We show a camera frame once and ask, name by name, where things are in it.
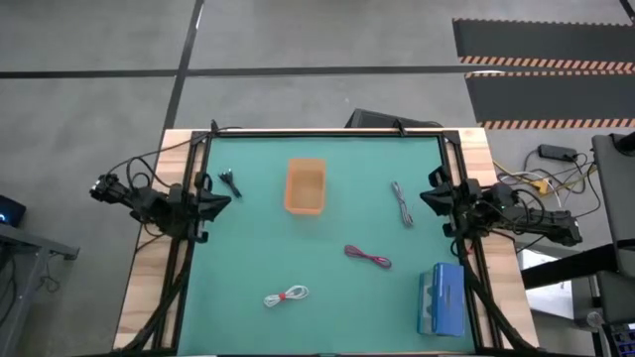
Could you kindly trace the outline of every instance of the green tabletop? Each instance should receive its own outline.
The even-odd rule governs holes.
[[[326,160],[320,216],[285,210],[291,158]],[[195,246],[179,354],[473,352],[467,316],[463,337],[417,333],[419,274],[457,263],[442,232],[446,218],[419,199],[441,162],[439,139],[428,137],[214,138],[213,192],[231,195],[217,175],[232,169],[243,198],[208,223],[209,241]],[[392,180],[405,193],[411,228]],[[393,266],[351,259],[346,244]],[[293,285],[311,293],[264,305]]]

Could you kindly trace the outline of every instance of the gray floor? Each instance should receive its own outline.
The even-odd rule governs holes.
[[[0,71],[174,68],[192,6],[0,0]],[[455,17],[628,21],[616,0],[208,0],[190,67],[457,64]],[[81,246],[73,264],[52,264],[63,288],[39,294],[21,355],[110,348],[139,227],[123,207],[99,204],[87,191],[117,162],[157,147],[172,85],[170,78],[0,80],[0,192],[29,206],[27,229]],[[340,127],[356,107],[475,125],[461,76],[430,74],[191,78],[176,127],[207,127],[212,118],[245,127]],[[587,152],[591,136],[606,132],[498,131],[488,138],[494,158],[519,170],[541,143]],[[593,206],[590,192],[567,202],[573,212]],[[609,240],[603,209],[580,229],[584,243],[576,249]],[[591,353],[588,333],[536,321],[544,347]]]

